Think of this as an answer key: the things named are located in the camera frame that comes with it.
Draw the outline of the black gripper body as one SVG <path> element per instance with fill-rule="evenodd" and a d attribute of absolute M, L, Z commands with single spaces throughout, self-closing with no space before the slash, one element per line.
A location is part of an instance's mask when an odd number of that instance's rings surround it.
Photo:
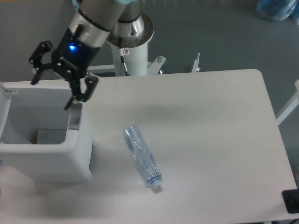
<path fill-rule="evenodd" d="M 76 28 L 74 33 L 67 29 L 58 47 L 51 53 L 53 71 L 68 82 L 83 78 L 99 51 L 99 48 L 79 40 L 83 31 L 83 27 Z"/>

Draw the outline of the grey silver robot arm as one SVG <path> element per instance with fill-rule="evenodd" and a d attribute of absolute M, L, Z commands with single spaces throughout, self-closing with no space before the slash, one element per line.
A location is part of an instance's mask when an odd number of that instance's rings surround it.
<path fill-rule="evenodd" d="M 104 43 L 111 46 L 117 76 L 145 76 L 153 34 L 153 23 L 137 0 L 82 0 L 59 45 L 43 41 L 29 58 L 35 74 L 31 83 L 51 69 L 70 84 L 65 109 L 73 101 L 88 101 L 98 79 L 87 70 Z"/>

